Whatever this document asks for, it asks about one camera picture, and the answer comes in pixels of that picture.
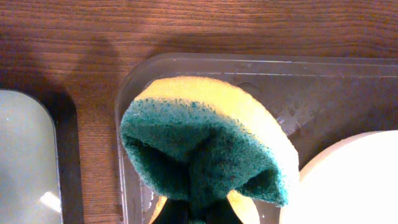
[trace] plastic tray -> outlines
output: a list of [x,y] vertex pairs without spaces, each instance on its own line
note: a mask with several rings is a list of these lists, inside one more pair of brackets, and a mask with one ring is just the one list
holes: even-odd
[[[241,87],[278,120],[298,151],[300,169],[326,147],[366,131],[398,129],[398,60],[162,54],[138,65],[116,100],[124,223],[148,223],[158,197],[141,183],[119,138],[130,102],[153,80],[212,77]],[[279,208],[255,201],[261,223],[279,222]]]

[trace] clear plastic container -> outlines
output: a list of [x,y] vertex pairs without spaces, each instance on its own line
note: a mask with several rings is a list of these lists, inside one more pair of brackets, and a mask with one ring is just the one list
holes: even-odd
[[[226,54],[162,54],[138,65],[116,99],[124,223],[148,223],[158,196],[141,183],[121,144],[130,102],[153,80],[201,76],[252,94],[278,120],[298,151],[300,169],[349,136],[398,129],[398,60]],[[279,208],[255,200],[261,223],[279,222]]]

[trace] wooden table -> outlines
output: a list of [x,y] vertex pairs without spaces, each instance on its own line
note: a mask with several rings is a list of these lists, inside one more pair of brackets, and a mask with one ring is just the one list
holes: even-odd
[[398,1],[0,1],[0,85],[50,83],[76,104],[86,223],[122,219],[114,100],[164,52],[397,58]]

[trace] gray tray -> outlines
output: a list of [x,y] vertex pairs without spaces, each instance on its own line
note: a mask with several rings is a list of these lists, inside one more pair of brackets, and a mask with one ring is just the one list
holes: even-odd
[[[124,223],[148,223],[158,196],[141,183],[121,144],[120,120],[153,80],[212,77],[241,87],[278,120],[298,151],[300,169],[333,143],[366,131],[398,129],[398,60],[162,54],[137,66],[116,99]],[[279,208],[255,201],[261,223],[279,222]]]

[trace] teal fuzzy fabric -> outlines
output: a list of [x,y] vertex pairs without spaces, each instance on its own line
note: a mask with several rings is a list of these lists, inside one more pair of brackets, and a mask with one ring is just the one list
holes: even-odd
[[287,192],[272,149],[239,120],[183,100],[137,100],[125,112],[121,138],[144,183],[189,203],[193,217],[230,190],[285,205]]

